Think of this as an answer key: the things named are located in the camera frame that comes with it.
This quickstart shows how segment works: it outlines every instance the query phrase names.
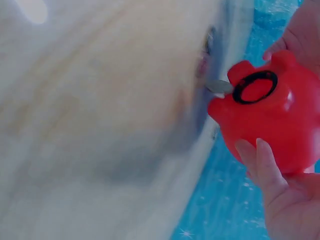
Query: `red plastic toy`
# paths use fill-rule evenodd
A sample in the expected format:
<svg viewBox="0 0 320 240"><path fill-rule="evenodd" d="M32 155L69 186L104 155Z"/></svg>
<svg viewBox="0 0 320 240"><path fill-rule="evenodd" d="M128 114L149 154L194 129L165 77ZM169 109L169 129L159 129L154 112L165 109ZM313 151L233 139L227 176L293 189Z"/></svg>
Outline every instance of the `red plastic toy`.
<svg viewBox="0 0 320 240"><path fill-rule="evenodd" d="M214 98L208 114L220 125L226 146L241 162L235 142L267 141L283 174L301 173L320 158L320 80L287 51L255 68L234 65L227 74L234 86Z"/></svg>

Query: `white sparkle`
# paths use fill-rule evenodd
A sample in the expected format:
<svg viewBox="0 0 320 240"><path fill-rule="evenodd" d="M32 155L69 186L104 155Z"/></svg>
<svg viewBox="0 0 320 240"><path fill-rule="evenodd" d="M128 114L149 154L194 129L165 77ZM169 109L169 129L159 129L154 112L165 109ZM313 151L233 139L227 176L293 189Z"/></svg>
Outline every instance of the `white sparkle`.
<svg viewBox="0 0 320 240"><path fill-rule="evenodd" d="M256 228L263 228L263 229L266 228L265 221L262 218L260 218L258 220L251 220L250 222L255 224Z"/></svg>
<svg viewBox="0 0 320 240"><path fill-rule="evenodd" d="M194 235L194 234L191 234L190 232L188 232L188 231L185 231L185 230L182 230L181 228L180 228L180 235L182 235L183 237L187 237L187 238L190 238L190 239L192 239L192 236Z"/></svg>

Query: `blurry white object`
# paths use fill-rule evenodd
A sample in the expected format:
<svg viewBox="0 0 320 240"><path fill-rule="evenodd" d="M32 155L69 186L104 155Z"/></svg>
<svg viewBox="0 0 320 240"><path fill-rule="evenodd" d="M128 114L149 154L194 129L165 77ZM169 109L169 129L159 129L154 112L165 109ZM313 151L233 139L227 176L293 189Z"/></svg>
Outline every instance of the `blurry white object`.
<svg viewBox="0 0 320 240"><path fill-rule="evenodd" d="M0 3L1 240L170 237L216 127L199 137L201 41L229 20L225 79L251 30L248 1L225 2L47 0L43 25Z"/></svg>
<svg viewBox="0 0 320 240"><path fill-rule="evenodd" d="M35 24L43 24L48 18L48 9L43 0L14 0L25 17Z"/></svg>

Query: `skin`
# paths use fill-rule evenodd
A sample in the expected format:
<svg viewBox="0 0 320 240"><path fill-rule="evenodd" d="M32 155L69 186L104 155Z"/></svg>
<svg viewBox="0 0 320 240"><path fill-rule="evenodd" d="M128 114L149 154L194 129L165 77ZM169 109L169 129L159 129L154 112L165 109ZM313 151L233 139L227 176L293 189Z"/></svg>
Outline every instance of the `skin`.
<svg viewBox="0 0 320 240"><path fill-rule="evenodd" d="M283 49L292 51L298 62L320 76L320 0L304 0L263 59L269 61L272 53Z"/></svg>
<svg viewBox="0 0 320 240"><path fill-rule="evenodd" d="M320 0L305 0L282 37L263 55L287 49L298 62L320 77ZM236 148L247 175L263 193L265 224L273 240L320 240L320 174L280 173L269 144L257 139L256 148L239 140Z"/></svg>
<svg viewBox="0 0 320 240"><path fill-rule="evenodd" d="M236 148L248 176L261 188L265 224L273 240L320 239L320 174L282 176L269 144L240 140Z"/></svg>

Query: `blue patterned surface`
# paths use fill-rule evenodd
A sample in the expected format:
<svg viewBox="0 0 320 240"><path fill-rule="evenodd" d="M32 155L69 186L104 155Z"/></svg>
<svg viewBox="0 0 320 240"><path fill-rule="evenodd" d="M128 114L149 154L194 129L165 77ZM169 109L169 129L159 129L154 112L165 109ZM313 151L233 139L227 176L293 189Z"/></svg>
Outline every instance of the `blue patterned surface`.
<svg viewBox="0 0 320 240"><path fill-rule="evenodd" d="M254 24L244 58L255 66L263 64L264 50L281 36L300 4L300 0L255 0ZM171 239L269 239L261 192L245 172L219 134Z"/></svg>

